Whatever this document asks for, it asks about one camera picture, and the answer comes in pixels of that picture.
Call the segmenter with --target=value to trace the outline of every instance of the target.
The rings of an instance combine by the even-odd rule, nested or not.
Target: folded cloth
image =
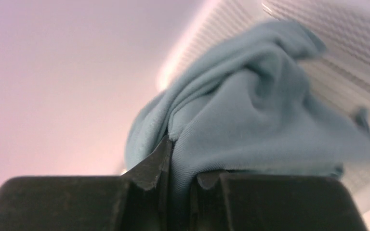
[[[209,50],[142,109],[129,133],[127,168],[166,132],[175,141],[173,230],[185,227],[190,183],[200,172],[330,176],[343,163],[370,162],[365,111],[354,122],[325,106],[296,63],[324,50],[297,23],[266,22]]]

